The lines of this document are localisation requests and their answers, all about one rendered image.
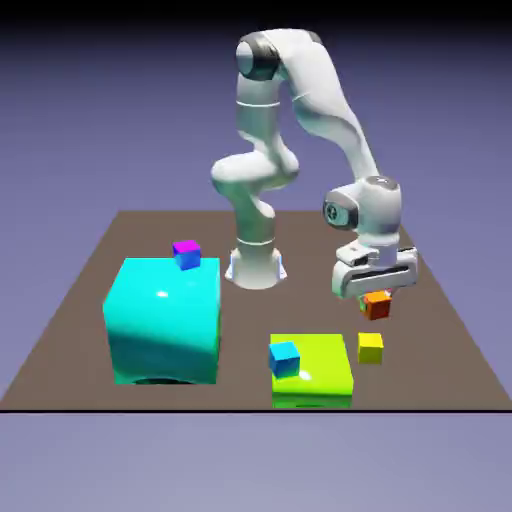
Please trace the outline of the large lime green box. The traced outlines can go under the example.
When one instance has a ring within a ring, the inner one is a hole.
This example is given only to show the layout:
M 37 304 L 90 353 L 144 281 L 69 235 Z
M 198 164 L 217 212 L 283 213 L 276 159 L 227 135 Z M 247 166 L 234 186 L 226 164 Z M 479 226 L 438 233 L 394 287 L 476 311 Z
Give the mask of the large lime green box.
M 354 379 L 340 333 L 273 333 L 270 343 L 292 341 L 299 350 L 300 372 L 295 377 L 272 380 L 275 408 L 348 408 Z

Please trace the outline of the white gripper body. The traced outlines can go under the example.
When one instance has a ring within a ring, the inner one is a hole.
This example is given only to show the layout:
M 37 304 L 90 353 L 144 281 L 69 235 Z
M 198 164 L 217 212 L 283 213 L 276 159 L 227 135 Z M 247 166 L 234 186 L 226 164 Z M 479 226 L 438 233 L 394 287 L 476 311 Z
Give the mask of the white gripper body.
M 414 285 L 418 278 L 418 255 L 415 248 L 400 249 L 397 261 L 390 266 L 370 262 L 367 256 L 362 263 L 349 265 L 339 259 L 333 268 L 331 290 L 342 298 L 360 297 L 366 293 L 396 290 Z

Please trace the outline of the small orange cube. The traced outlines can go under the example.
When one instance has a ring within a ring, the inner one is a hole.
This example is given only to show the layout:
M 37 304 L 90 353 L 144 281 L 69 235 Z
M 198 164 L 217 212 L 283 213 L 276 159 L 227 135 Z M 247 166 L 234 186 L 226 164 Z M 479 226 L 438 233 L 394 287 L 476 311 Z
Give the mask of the small orange cube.
M 390 314 L 392 297 L 386 291 L 366 293 L 362 297 L 362 311 L 369 320 L 387 318 Z

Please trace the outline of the small purple cube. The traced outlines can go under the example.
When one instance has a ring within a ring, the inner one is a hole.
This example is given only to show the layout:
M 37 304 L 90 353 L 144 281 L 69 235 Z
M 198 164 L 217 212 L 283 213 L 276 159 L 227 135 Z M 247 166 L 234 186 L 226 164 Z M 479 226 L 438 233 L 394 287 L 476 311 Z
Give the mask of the small purple cube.
M 182 240 L 172 243 L 173 257 L 181 270 L 200 266 L 201 247 L 195 240 Z

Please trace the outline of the small blue cube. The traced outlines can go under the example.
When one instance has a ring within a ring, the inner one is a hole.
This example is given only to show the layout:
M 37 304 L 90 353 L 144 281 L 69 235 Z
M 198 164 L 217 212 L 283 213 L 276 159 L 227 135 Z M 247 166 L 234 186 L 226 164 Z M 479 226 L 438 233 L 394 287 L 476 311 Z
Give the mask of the small blue cube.
M 269 345 L 269 367 L 277 379 L 295 377 L 300 372 L 301 356 L 292 341 Z

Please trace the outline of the small yellow cube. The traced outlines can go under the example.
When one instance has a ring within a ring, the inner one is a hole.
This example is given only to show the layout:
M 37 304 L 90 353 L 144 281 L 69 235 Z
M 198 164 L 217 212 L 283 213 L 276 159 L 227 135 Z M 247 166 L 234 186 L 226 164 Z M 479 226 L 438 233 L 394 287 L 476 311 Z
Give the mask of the small yellow cube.
M 359 364 L 381 364 L 384 343 L 380 333 L 358 334 L 357 359 Z

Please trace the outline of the large cyan box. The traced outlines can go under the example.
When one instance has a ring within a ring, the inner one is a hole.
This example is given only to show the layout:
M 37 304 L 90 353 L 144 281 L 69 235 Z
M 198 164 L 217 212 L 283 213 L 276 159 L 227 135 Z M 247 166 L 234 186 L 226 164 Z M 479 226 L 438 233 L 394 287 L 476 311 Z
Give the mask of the large cyan box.
M 214 384 L 221 318 L 220 261 L 183 270 L 173 258 L 127 258 L 103 303 L 117 384 L 170 379 Z

